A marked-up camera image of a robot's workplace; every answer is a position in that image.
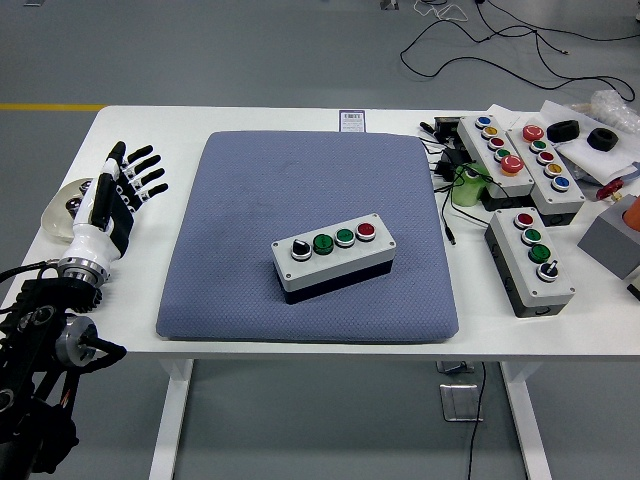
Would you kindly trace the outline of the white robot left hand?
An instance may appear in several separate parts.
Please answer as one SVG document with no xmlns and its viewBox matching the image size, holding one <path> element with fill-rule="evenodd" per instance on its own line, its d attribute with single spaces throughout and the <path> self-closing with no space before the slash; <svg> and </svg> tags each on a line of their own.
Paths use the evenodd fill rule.
<svg viewBox="0 0 640 480">
<path fill-rule="evenodd" d="M 124 256 L 134 214 L 154 196 L 165 192 L 161 156 L 151 145 L 131 153 L 124 142 L 112 148 L 85 192 L 73 221 L 73 240 L 58 262 L 60 270 L 91 267 L 104 274 Z"/>
</svg>

